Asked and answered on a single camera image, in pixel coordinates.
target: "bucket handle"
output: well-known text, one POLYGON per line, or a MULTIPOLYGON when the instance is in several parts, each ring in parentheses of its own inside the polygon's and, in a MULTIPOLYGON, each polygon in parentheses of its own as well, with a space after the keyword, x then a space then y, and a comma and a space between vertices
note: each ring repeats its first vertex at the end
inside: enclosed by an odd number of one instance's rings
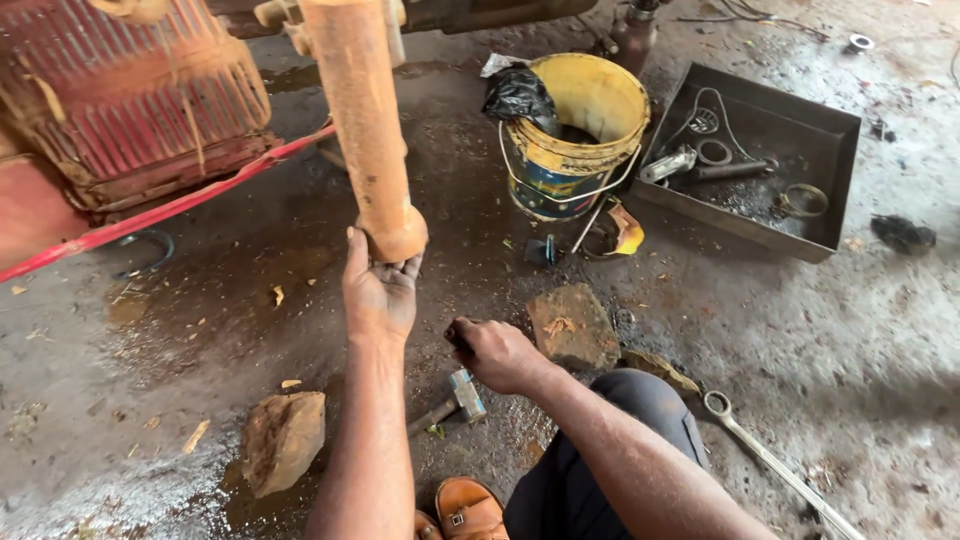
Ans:
POLYGON ((499 135, 500 135, 500 152, 503 153, 503 162, 507 164, 507 172, 510 173, 510 178, 514 179, 514 182, 516 182, 516 183, 518 183, 518 184, 520 184, 520 185, 524 185, 524 186, 526 186, 526 187, 529 188, 529 189, 533 189, 533 190, 536 191, 539 195, 541 195, 542 197, 545 197, 545 198, 547 198, 547 199, 550 199, 550 200, 553 201, 554 203, 569 203, 569 202, 572 202, 572 201, 578 201, 578 200, 580 200, 580 199, 585 199, 585 198, 587 198, 587 197, 596 195, 597 193, 601 193, 601 192, 603 192, 603 191, 606 191, 606 190, 610 189, 611 187, 617 187, 621 182, 624 181, 624 179, 627 178, 627 175, 630 174, 630 169, 634 168, 634 163, 636 162, 636 157, 640 155, 640 144, 638 143, 638 144, 636 145, 636 151, 634 151, 634 156, 633 156, 632 158, 630 158, 630 164, 627 165, 627 170, 623 171, 623 176, 621 176, 621 177, 619 178, 619 180, 617 180, 617 181, 614 182, 613 184, 605 185, 605 186, 603 186, 603 187, 601 187, 601 188, 599 188, 599 189, 594 189, 594 190, 591 191, 590 193, 584 193, 584 194, 582 194, 582 195, 577 195, 576 197, 570 197, 570 198, 568 198, 568 199, 554 199, 553 197, 547 195, 546 193, 540 191, 539 189, 536 189, 536 188, 533 187, 532 185, 529 185, 529 184, 525 183, 523 180, 521 180, 521 179, 519 179, 519 178, 516 177, 516 175, 514 174, 514 170, 510 167, 510 160, 507 159, 507 147, 503 144, 503 120, 500 120, 500 122, 499 122, 499 127, 498 127, 497 129, 499 130, 499 135))

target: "metal tray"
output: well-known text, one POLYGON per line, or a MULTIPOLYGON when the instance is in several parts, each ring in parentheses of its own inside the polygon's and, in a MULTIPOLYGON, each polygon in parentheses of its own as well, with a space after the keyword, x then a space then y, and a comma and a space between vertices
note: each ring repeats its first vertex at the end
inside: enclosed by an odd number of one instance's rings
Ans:
MULTIPOLYGON (((702 87, 714 88, 723 96, 740 145, 755 158, 777 160, 780 169, 767 175, 691 185, 682 188, 683 193, 635 178, 631 194, 807 262, 822 262, 836 253, 860 117, 692 63, 674 91, 640 168, 658 158, 664 142, 686 120, 702 87), (772 210, 774 201, 791 184, 819 187, 828 196, 828 210, 811 218, 779 217, 772 210)), ((666 150, 712 137, 733 148, 732 162, 746 161, 730 141, 716 95, 704 92, 699 106, 717 113, 718 131, 697 135, 684 129, 666 150)))

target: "rusty metal pipe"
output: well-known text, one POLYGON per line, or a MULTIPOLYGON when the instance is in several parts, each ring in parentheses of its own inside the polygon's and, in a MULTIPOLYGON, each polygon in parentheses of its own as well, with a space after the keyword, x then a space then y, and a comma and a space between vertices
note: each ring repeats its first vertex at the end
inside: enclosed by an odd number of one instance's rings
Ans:
POLYGON ((410 204, 382 1, 300 0, 300 12, 360 207, 357 226, 372 258, 406 260, 427 232, 410 204))

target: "hammer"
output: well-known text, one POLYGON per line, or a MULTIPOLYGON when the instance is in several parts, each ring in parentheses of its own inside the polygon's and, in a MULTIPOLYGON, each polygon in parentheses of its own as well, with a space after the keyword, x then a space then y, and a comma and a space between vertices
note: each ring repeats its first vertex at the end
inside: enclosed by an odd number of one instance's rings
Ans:
POLYGON ((450 382, 450 386, 453 386, 453 398, 433 407, 430 412, 408 424, 408 437, 412 437, 440 422, 453 414, 458 408, 463 410, 464 419, 467 420, 468 424, 473 424, 487 416, 487 408, 480 401, 477 389, 473 386, 470 373, 466 369, 453 372, 447 380, 450 382))

